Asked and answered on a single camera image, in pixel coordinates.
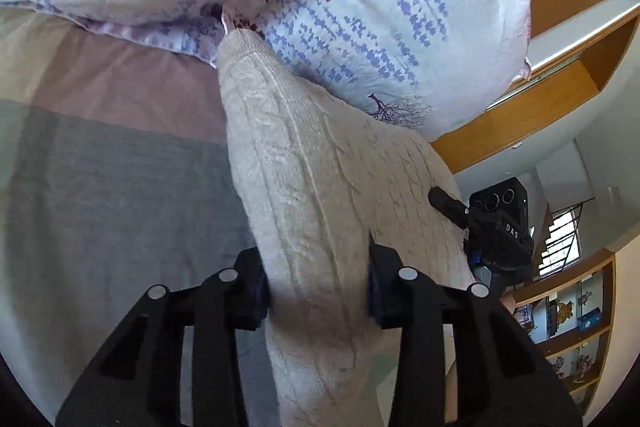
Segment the person's right hand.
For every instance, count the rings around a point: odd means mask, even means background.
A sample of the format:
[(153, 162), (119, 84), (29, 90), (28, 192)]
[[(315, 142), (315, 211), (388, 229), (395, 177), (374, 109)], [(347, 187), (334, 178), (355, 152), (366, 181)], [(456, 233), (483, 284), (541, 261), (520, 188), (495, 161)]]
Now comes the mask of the person's right hand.
[(502, 305), (506, 308), (506, 311), (508, 311), (510, 314), (513, 314), (516, 308), (516, 303), (515, 300), (512, 296), (510, 295), (505, 295), (503, 297), (500, 298), (500, 303), (502, 303)]

